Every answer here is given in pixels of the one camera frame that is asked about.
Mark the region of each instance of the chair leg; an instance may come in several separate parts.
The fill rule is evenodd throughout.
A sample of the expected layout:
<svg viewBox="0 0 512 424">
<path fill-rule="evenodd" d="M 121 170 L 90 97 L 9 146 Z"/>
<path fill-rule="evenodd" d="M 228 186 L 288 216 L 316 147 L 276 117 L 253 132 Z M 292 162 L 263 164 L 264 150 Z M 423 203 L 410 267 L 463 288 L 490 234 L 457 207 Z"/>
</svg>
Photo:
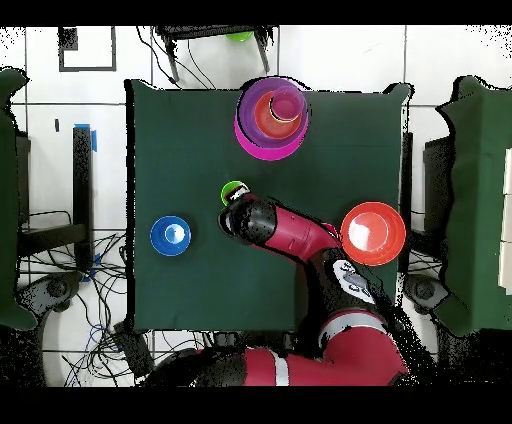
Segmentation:
<svg viewBox="0 0 512 424">
<path fill-rule="evenodd" d="M 258 50 L 260 52 L 261 61 L 263 62 L 263 68 L 265 68 L 265 72 L 269 72 L 270 66 L 268 64 L 267 53 L 265 51 L 267 48 L 267 39 L 258 31 L 254 31 L 254 38 L 256 39 L 256 44 L 258 44 Z"/>
<path fill-rule="evenodd" d="M 171 65 L 171 72 L 172 77 L 174 78 L 175 82 L 178 82 L 180 80 L 180 77 L 178 75 L 178 69 L 176 69 L 176 60 L 174 57 L 174 49 L 175 44 L 174 41 L 168 37 L 162 37 L 165 44 L 165 51 L 167 52 L 167 57 L 169 58 L 169 64 Z"/>
</svg>

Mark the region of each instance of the green object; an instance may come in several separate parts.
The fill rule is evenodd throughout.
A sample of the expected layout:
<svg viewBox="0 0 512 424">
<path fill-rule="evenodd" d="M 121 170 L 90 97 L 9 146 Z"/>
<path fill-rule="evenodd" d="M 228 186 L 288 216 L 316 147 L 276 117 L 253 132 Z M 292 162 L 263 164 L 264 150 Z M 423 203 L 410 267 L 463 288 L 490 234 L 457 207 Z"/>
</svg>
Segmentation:
<svg viewBox="0 0 512 424">
<path fill-rule="evenodd" d="M 245 41 L 251 38 L 252 31 L 246 31 L 246 32 L 236 32 L 234 34 L 226 34 L 226 37 L 228 37 L 232 41 Z"/>
<path fill-rule="evenodd" d="M 400 118 L 409 86 L 397 84 L 388 94 L 306 92 L 312 117 L 302 146 L 269 162 L 247 154 L 235 138 L 241 91 L 163 91 L 138 80 L 131 84 L 135 327 L 296 329 L 303 311 L 296 306 L 301 292 L 295 264 L 226 236 L 217 223 L 219 188 L 240 179 L 256 195 L 272 196 L 336 227 L 364 201 L 398 208 Z M 180 256 L 163 257 L 151 246 L 151 226 L 164 215 L 182 217 L 194 234 Z M 360 271 L 375 281 L 366 268 Z M 370 271 L 394 299 L 397 262 Z"/>
<path fill-rule="evenodd" d="M 242 181 L 230 181 L 229 183 L 226 183 L 224 187 L 222 187 L 222 191 L 220 192 L 220 200 L 222 200 L 222 203 L 224 206 L 228 204 L 226 200 L 226 194 L 233 191 L 238 186 L 245 185 Z"/>
<path fill-rule="evenodd" d="M 14 116 L 9 109 L 10 97 L 27 83 L 19 71 L 0 69 L 0 325 L 16 330 L 31 330 L 37 320 L 16 303 L 18 248 L 18 160 Z"/>
<path fill-rule="evenodd" d="M 454 203 L 446 229 L 446 285 L 453 293 L 436 316 L 457 336 L 482 328 L 512 330 L 512 296 L 498 286 L 505 150 L 512 147 L 512 92 L 461 79 L 440 107 L 453 124 Z"/>
</svg>

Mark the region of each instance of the blue bowl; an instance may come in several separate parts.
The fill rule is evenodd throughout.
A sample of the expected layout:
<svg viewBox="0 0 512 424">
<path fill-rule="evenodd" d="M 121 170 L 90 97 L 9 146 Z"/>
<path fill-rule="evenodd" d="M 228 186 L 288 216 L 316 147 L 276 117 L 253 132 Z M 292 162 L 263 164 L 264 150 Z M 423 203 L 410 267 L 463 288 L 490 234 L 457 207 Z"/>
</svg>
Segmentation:
<svg viewBox="0 0 512 424">
<path fill-rule="evenodd" d="M 149 238 L 155 250 L 164 256 L 182 254 L 190 244 L 190 227 L 177 216 L 164 216 L 151 227 Z"/>
</svg>

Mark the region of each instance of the white label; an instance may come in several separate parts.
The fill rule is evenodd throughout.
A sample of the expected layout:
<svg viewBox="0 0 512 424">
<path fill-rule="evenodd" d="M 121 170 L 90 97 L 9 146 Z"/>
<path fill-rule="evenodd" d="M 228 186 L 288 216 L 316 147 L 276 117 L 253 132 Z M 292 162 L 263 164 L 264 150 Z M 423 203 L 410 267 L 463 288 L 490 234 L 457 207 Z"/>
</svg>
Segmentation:
<svg viewBox="0 0 512 424">
<path fill-rule="evenodd" d="M 338 282 L 340 283 L 340 286 L 345 293 L 348 293 L 351 296 L 355 296 L 358 299 L 361 299 L 363 302 L 375 305 L 375 301 L 373 300 L 372 295 L 367 289 L 356 286 L 355 284 L 352 284 L 345 280 L 345 275 L 348 272 L 356 272 L 355 268 L 352 266 L 350 262 L 339 259 L 336 262 L 334 262 L 333 268 L 334 275 L 336 275 L 336 278 L 338 279 Z"/>
</svg>

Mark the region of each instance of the white floor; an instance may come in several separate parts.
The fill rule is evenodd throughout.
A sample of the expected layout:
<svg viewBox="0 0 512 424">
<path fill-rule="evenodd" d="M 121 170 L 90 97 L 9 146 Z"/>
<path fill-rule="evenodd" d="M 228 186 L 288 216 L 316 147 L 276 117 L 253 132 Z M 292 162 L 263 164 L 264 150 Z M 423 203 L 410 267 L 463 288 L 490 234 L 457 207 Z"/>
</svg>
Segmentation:
<svg viewBox="0 0 512 424">
<path fill-rule="evenodd" d="M 150 28 L 140 27 L 142 39 L 153 45 L 156 57 L 144 45 L 135 27 L 116 27 L 116 72 L 59 72 L 57 28 L 0 29 L 0 66 L 26 70 L 26 88 L 12 98 L 12 112 L 20 129 L 32 140 L 30 163 L 30 208 L 32 213 L 72 209 L 72 145 L 75 124 L 88 123 L 97 131 L 93 153 L 95 239 L 126 229 L 126 130 L 125 78 L 141 78 L 162 88 L 173 88 L 164 72 L 171 75 L 169 62 L 151 39 Z M 66 52 L 67 66 L 109 66 L 111 56 L 108 27 L 79 27 L 78 51 Z M 274 31 L 267 55 L 268 75 L 286 75 L 313 89 L 381 92 L 389 84 L 407 82 L 414 86 L 409 130 L 414 133 L 412 208 L 423 211 L 424 174 L 422 149 L 426 141 L 448 135 L 448 126 L 434 107 L 449 101 L 453 81 L 462 75 L 478 75 L 497 87 L 512 85 L 512 35 L 499 27 L 464 26 L 282 26 Z M 158 44 L 163 46 L 157 37 Z M 265 72 L 254 38 L 236 43 L 225 36 L 190 41 L 197 65 L 217 88 L 239 88 L 245 81 Z M 206 85 L 189 55 L 187 42 L 179 42 L 178 60 Z M 203 86 L 178 66 L 183 88 Z M 56 131 L 55 120 L 59 121 Z M 64 224 L 63 214 L 37 216 L 32 227 Z M 413 215 L 413 226 L 422 228 L 421 215 Z M 100 244 L 96 253 L 105 249 Z M 122 265 L 115 249 L 108 261 Z M 46 267 L 31 263 L 30 271 Z M 23 274 L 20 284 L 37 274 Z M 105 276 L 98 275 L 100 281 Z M 115 290 L 126 284 L 116 281 Z M 98 299 L 90 283 L 81 283 L 80 295 L 97 322 Z M 108 299 L 113 321 L 124 318 L 125 295 Z M 413 320 L 427 348 L 437 353 L 435 332 L 428 318 L 420 317 L 404 300 L 403 307 Z M 70 371 L 62 359 L 76 362 L 89 339 L 90 326 L 84 306 L 74 299 L 63 314 L 51 314 L 44 337 L 44 359 L 48 383 L 62 386 Z M 189 340 L 187 332 L 150 334 L 155 357 Z M 133 384 L 126 377 L 120 385 Z M 112 385 L 112 380 L 94 384 Z"/>
</svg>

